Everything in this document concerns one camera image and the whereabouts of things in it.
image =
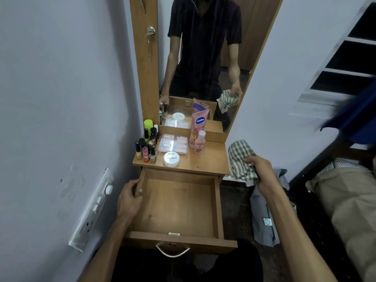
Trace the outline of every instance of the white round container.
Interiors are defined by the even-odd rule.
[[[172,115],[173,119],[176,119],[178,121],[182,121],[185,118],[185,115],[183,113],[174,113]]]
[[[175,151],[166,152],[163,156],[163,163],[168,167],[175,167],[179,164],[180,156]]]

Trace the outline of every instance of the hand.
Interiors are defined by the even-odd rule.
[[[161,97],[159,98],[159,102],[163,104],[169,104],[170,103],[170,96],[168,93],[164,93],[162,91]]]
[[[269,160],[258,155],[250,155],[244,158],[243,161],[252,163],[255,166],[257,174],[260,177],[260,182],[257,184],[257,187],[263,196],[265,196],[266,193],[273,191],[276,187],[280,187]]]
[[[243,91],[241,90],[240,88],[240,84],[239,82],[235,82],[232,86],[231,86],[231,92],[230,92],[230,97],[234,97],[235,95],[238,96],[238,101],[237,101],[237,104],[240,102],[241,100],[241,97],[243,95]]]
[[[140,209],[143,200],[141,197],[142,189],[136,191],[135,196],[132,194],[132,187],[138,182],[140,182],[140,179],[130,180],[124,185],[117,203],[118,218],[132,219]]]

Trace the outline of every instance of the wooden mirror frame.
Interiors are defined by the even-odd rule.
[[[260,59],[261,53],[264,49],[265,43],[269,37],[271,28],[277,17],[279,9],[283,0],[280,0],[277,10],[274,14],[273,20],[258,53],[256,62],[253,66],[249,76],[246,88],[243,91],[243,97],[237,106],[234,118],[228,128],[227,133],[206,132],[205,139],[207,141],[226,142],[228,134],[235,121],[239,107],[242,103],[245,93],[253,73],[256,69],[257,63]],[[145,14],[140,0],[129,0],[130,12],[132,18],[133,37],[135,42],[136,63],[138,73],[138,84],[141,97],[141,108],[143,121],[151,119],[153,123],[158,123],[160,134],[172,134],[189,137],[191,130],[187,128],[166,127],[159,125],[159,63],[158,63],[158,17],[157,17],[157,0],[144,0]],[[153,27],[156,30],[155,36],[150,39],[150,56],[148,55],[148,37],[146,36],[146,29]]]

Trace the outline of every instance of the checkered cloth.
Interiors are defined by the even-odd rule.
[[[218,107],[222,113],[227,112],[227,109],[235,105],[238,101],[238,96],[230,97],[231,90],[224,90],[221,97],[217,99]]]
[[[244,180],[247,187],[255,185],[259,181],[256,170],[252,164],[244,162],[243,158],[249,155],[256,155],[256,153],[249,147],[246,141],[241,139],[234,142],[228,148],[228,153],[231,176]]]

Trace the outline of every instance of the metal drawer handle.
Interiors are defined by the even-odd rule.
[[[159,248],[159,246],[155,246],[157,248],[157,250],[159,250],[162,254],[164,254],[165,256],[167,257],[170,257],[170,258],[176,258],[176,257],[179,257],[179,256],[182,256],[183,254],[185,254],[188,250],[190,250],[190,248],[188,247],[185,251],[183,251],[182,253],[178,254],[178,255],[169,255],[165,252],[163,252],[162,249]]]

